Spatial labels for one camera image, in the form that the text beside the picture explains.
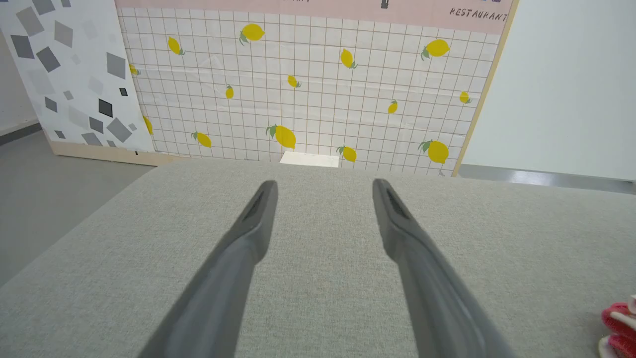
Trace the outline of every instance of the yellow lemon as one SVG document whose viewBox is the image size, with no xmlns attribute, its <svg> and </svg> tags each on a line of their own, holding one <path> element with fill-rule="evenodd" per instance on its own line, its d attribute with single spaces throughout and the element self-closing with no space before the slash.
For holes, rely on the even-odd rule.
<svg viewBox="0 0 636 358">
<path fill-rule="evenodd" d="M 356 162 L 357 155 L 355 150 L 349 147 L 338 147 L 336 150 L 342 154 L 344 159 L 347 159 L 350 162 Z"/>
<path fill-rule="evenodd" d="M 232 88 L 232 86 L 228 85 L 227 89 L 225 90 L 225 98 L 230 99 L 234 97 L 234 89 Z"/>
<path fill-rule="evenodd" d="M 210 138 L 208 138 L 208 136 L 206 136 L 203 133 L 194 132 L 192 133 L 192 138 L 196 139 L 197 142 L 199 142 L 199 144 L 201 144 L 202 146 L 206 148 L 210 148 L 212 146 L 212 142 L 210 141 Z"/>
<path fill-rule="evenodd" d="M 296 80 L 296 77 L 294 76 L 288 76 L 287 77 L 287 82 L 289 82 L 289 85 L 294 87 L 294 88 L 298 88 L 300 87 L 300 82 L 298 80 Z"/>
<path fill-rule="evenodd" d="M 168 37 L 168 47 L 177 55 L 184 55 L 186 52 L 179 46 L 179 43 L 174 38 Z"/>
<path fill-rule="evenodd" d="M 146 123 L 146 127 L 148 128 L 148 132 L 150 133 L 150 135 L 153 135 L 153 124 L 150 123 L 150 121 L 148 120 L 148 118 L 146 118 L 146 116 L 144 117 L 144 122 Z"/>
<path fill-rule="evenodd" d="M 466 92 L 462 92 L 462 94 L 459 95 L 459 100 L 462 101 L 462 103 L 466 104 L 473 102 L 473 100 L 468 96 L 468 93 Z"/>
<path fill-rule="evenodd" d="M 271 127 L 267 127 L 265 131 L 269 132 L 272 138 L 276 135 L 276 140 L 283 147 L 292 149 L 296 148 L 296 136 L 294 135 L 294 132 L 290 131 L 288 128 L 285 128 L 282 125 L 273 125 Z"/>
<path fill-rule="evenodd" d="M 444 56 L 449 50 L 450 47 L 448 46 L 448 42 L 446 42 L 446 40 L 436 39 L 426 45 L 426 47 L 420 54 L 420 57 L 423 60 L 424 57 L 430 59 L 431 56 Z"/>
<path fill-rule="evenodd" d="M 258 41 L 264 34 L 265 31 L 263 31 L 258 24 L 249 24 L 243 27 L 243 31 L 240 32 L 240 36 L 238 37 L 238 42 L 243 45 L 243 42 L 247 43 L 247 40 Z"/>
<path fill-rule="evenodd" d="M 340 54 L 340 61 L 347 68 L 356 68 L 357 64 L 354 61 L 354 56 L 349 52 L 346 48 L 342 49 L 342 54 Z"/>
<path fill-rule="evenodd" d="M 395 113 L 398 110 L 398 102 L 394 99 L 389 106 L 389 114 Z"/>
<path fill-rule="evenodd" d="M 135 65 L 133 64 L 128 64 L 128 66 L 130 67 L 130 73 L 132 73 L 133 75 L 141 75 L 141 71 L 139 71 L 137 68 L 135 68 Z"/>
<path fill-rule="evenodd" d="M 423 141 L 418 149 L 422 149 L 422 153 L 429 151 L 429 158 L 435 163 L 444 164 L 448 158 L 448 147 L 440 141 Z"/>
</svg>

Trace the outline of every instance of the geometric pattern panel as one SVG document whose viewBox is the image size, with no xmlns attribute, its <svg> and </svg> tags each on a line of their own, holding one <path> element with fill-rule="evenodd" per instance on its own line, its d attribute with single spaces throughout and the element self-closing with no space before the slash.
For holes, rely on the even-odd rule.
<svg viewBox="0 0 636 358">
<path fill-rule="evenodd" d="M 0 1 L 0 24 L 48 137 L 154 152 L 112 1 Z M 115 119 L 115 133 L 105 131 Z"/>
</svg>

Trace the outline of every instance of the gray upholstered table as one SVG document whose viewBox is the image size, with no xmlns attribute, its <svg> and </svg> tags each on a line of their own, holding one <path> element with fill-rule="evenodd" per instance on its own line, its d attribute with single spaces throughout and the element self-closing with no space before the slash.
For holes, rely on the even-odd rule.
<svg viewBox="0 0 636 358">
<path fill-rule="evenodd" d="M 0 287 L 0 357 L 134 357 L 258 185 L 279 183 L 237 357 L 413 357 L 371 181 L 390 181 L 520 357 L 595 357 L 636 292 L 636 197 L 224 160 L 150 171 Z"/>
</svg>

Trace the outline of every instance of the white grid wallpaper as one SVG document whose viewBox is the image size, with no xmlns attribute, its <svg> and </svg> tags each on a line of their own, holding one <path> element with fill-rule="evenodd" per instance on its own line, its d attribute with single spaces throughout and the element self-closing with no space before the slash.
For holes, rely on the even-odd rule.
<svg viewBox="0 0 636 358">
<path fill-rule="evenodd" d="M 186 157 L 280 161 L 285 150 L 265 128 L 294 132 L 295 151 L 357 152 L 343 168 L 450 176 L 490 71 L 499 35 L 337 18 L 181 9 L 118 9 L 142 112 L 158 152 Z M 265 35 L 241 46 L 239 32 Z M 178 40 L 185 55 L 168 48 Z M 442 38 L 450 51 L 423 61 Z M 360 65 L 340 63 L 342 49 Z M 294 89 L 293 75 L 302 83 Z M 226 86 L 233 99 L 225 96 Z M 459 100 L 468 92 L 471 103 Z M 398 109 L 388 114 L 392 99 Z M 212 148 L 191 133 L 210 137 Z M 418 146 L 448 146 L 445 164 Z"/>
</svg>

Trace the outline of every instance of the white panel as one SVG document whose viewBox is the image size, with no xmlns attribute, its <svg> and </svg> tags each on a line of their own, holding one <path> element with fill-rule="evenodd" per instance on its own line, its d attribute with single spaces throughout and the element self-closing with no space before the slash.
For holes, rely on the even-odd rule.
<svg viewBox="0 0 636 358">
<path fill-rule="evenodd" d="M 633 0 L 522 0 L 464 164 L 636 180 Z"/>
<path fill-rule="evenodd" d="M 19 129 L 29 121 L 37 120 L 35 111 L 15 67 L 9 47 L 0 32 L 0 134 Z"/>
</svg>

